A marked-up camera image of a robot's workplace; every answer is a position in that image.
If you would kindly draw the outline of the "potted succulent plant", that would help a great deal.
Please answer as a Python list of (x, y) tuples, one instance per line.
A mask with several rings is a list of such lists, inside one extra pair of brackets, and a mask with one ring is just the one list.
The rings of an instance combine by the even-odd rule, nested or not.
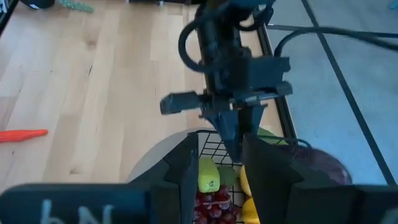
[(21, 3), (32, 9), (48, 9), (52, 7), (55, 2), (58, 2), (62, 7), (69, 8), (75, 11), (93, 12), (94, 9), (90, 5), (82, 2), (75, 2), (72, 0), (20, 0)]

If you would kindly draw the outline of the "orange carrot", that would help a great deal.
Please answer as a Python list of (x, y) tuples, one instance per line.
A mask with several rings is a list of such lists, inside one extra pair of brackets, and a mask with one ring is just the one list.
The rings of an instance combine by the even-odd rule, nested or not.
[(46, 129), (0, 131), (0, 143), (25, 141), (45, 136), (47, 133)]

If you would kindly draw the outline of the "yellow plastic fruit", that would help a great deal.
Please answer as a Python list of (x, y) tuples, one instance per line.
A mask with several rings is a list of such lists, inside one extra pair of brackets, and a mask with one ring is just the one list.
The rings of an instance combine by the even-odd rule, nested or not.
[(244, 224), (261, 224), (253, 198), (249, 198), (244, 202), (241, 219)]

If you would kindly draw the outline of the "black aluminium table frame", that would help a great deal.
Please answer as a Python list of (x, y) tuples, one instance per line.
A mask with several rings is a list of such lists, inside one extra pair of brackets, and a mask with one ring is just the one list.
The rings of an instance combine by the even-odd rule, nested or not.
[[(5, 3), (0, 3), (0, 37), (7, 26), (7, 23), (10, 20), (10, 17), (16, 8), (19, 0), (6, 0)], [(261, 27), (257, 28), (257, 36), (259, 39), (259, 43), (261, 46), (262, 53), (264, 55), (272, 55), (272, 47), (269, 42), (266, 25), (267, 23), (264, 21)], [(294, 128), (294, 124), (290, 115), (289, 107), (287, 104), (287, 100), (285, 97), (276, 98), (275, 99), (276, 110), (279, 115), (281, 130), (283, 136), (287, 138), (296, 138), (296, 132)]]

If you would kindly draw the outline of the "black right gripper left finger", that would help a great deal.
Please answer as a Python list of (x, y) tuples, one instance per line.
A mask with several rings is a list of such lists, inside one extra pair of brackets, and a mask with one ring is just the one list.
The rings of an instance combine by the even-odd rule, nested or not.
[(198, 134), (123, 184), (24, 184), (0, 195), (0, 224), (192, 224)]

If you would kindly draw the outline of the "red grape bunch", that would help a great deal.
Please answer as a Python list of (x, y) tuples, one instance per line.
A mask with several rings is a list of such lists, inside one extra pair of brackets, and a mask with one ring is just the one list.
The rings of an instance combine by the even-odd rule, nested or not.
[(226, 185), (216, 192), (197, 190), (193, 224), (238, 224), (240, 216), (241, 208), (233, 203), (233, 194)]

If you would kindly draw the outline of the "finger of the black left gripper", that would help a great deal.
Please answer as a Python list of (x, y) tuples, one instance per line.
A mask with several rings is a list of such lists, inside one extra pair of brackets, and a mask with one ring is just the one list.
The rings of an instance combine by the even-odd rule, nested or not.
[(205, 113), (203, 117), (218, 131), (233, 162), (241, 162), (241, 136), (239, 135), (238, 112), (220, 111)]
[(248, 106), (241, 109), (241, 134), (257, 134), (265, 105)]

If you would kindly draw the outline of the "purple eggplant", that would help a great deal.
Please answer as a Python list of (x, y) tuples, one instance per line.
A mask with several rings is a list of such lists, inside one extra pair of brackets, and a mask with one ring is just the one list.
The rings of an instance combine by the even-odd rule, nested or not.
[(279, 144), (278, 148), (287, 153), (293, 160), (327, 174), (331, 180), (341, 185), (353, 183), (352, 176), (346, 166), (325, 151), (312, 147), (285, 144)]

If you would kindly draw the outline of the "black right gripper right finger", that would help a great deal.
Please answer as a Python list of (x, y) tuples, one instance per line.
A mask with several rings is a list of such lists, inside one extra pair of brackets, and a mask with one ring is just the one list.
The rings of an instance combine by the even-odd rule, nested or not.
[(261, 224), (398, 223), (398, 185), (340, 185), (252, 134), (243, 164)]

